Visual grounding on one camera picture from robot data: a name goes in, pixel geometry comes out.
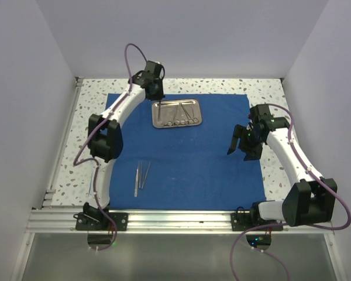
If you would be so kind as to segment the blue surgical cloth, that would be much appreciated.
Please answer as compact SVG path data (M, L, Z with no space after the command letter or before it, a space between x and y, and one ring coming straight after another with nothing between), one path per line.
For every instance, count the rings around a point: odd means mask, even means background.
M114 209L234 210L265 200L259 161L244 161L236 150L227 155L235 125L248 122L245 95L196 95L202 123L198 126L157 129L152 104L144 101L122 128L123 151L110 183ZM151 162L143 189L134 197L136 169L143 175Z

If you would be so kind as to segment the thin steel tweezers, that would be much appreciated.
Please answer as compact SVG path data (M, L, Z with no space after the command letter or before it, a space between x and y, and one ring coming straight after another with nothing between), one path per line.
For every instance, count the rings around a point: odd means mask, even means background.
M143 175L143 178L142 178L142 183L141 183L141 186L140 186L141 189L144 188L146 179L147 179L148 174L149 174L150 165L151 165L151 162L148 162L147 165L146 165L146 169L145 169L145 171L144 171L144 175Z

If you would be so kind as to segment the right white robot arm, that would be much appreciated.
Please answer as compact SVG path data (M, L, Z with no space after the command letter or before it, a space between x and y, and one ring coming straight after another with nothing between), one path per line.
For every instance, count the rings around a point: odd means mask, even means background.
M263 146L267 145L279 159L291 188L283 201L255 202L248 210L239 207L236 219L258 230L276 221L291 227L329 222L337 184L313 167L290 135L287 118L275 117L268 104L251 107L248 118L247 126L235 125L228 153L239 149L245 153L245 161L259 160Z

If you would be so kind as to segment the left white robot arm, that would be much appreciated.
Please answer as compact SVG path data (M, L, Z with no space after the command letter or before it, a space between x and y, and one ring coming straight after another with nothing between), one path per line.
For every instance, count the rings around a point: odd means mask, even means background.
M144 100L160 101L164 98L164 66L147 61L144 70L128 80L127 87L103 113L93 114L88 120L87 146L96 162L92 178L91 196L83 206L83 213L98 230L110 222L106 212L109 205L109 185L115 160L123 151L122 127L133 110Z

